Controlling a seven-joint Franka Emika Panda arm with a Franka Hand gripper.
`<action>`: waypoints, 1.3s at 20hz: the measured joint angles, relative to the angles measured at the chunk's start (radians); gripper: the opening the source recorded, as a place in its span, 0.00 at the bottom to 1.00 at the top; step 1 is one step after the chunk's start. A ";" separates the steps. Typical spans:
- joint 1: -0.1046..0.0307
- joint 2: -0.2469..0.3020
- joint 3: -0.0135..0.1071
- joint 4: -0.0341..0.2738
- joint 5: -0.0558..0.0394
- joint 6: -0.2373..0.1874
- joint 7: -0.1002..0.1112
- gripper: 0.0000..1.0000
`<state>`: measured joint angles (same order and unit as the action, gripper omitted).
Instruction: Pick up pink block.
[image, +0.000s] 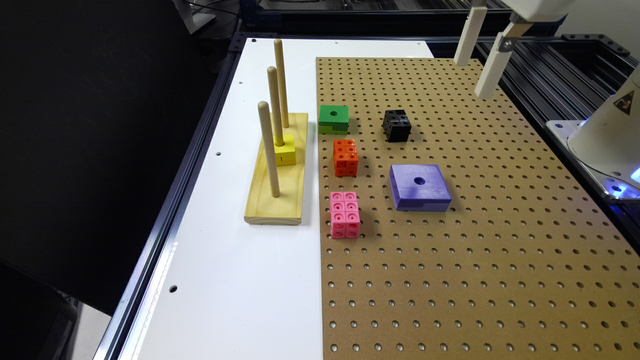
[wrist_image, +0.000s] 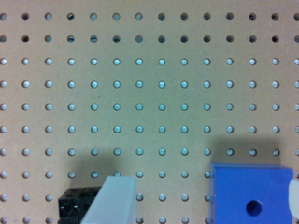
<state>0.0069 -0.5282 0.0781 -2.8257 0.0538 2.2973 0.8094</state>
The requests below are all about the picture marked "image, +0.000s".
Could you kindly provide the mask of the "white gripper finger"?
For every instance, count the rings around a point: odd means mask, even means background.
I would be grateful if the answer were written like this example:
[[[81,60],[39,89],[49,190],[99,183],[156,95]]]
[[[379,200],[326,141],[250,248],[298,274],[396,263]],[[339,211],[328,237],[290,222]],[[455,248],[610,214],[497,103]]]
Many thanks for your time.
[[[492,96],[512,55],[515,44],[530,27],[530,22],[512,21],[504,31],[497,34],[475,88],[475,94],[479,99],[489,99]]]
[[[485,5],[471,6],[454,55],[454,62],[457,66],[466,66],[469,63],[486,13],[487,7]]]

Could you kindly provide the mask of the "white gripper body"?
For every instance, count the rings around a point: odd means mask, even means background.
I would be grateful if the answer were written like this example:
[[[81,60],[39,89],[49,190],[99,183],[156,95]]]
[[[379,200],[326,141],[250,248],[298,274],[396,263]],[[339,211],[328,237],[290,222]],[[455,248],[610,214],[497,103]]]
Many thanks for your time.
[[[575,0],[502,0],[528,22],[556,22],[568,14]]]

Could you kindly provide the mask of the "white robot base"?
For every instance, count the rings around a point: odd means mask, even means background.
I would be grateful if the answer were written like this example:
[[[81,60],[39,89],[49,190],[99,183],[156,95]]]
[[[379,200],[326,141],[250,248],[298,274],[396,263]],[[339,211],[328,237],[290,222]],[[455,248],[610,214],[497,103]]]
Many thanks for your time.
[[[639,199],[639,71],[589,118],[546,123],[609,199]]]

